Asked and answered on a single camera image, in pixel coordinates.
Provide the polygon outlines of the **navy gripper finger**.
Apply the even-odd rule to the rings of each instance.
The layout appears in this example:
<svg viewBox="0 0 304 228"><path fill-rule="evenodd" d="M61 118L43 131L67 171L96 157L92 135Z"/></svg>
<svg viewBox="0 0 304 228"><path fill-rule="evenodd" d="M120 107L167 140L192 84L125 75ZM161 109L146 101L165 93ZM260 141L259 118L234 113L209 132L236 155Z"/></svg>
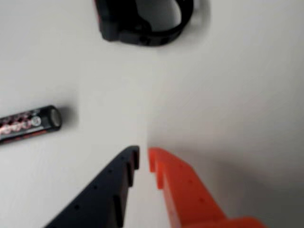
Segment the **navy gripper finger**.
<svg viewBox="0 0 304 228"><path fill-rule="evenodd" d="M129 146L108 165L46 226L48 228L121 228L140 148Z"/></svg>

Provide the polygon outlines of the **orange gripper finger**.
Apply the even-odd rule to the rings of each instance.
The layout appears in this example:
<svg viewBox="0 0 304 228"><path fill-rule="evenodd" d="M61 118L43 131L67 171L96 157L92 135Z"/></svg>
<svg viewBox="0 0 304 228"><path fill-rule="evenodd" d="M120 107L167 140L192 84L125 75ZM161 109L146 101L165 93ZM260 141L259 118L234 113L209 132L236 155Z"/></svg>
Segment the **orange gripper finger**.
<svg viewBox="0 0 304 228"><path fill-rule="evenodd" d="M194 169L184 160L157 147L148 149L150 171L163 191L173 228L263 228L252 217L228 218Z"/></svg>

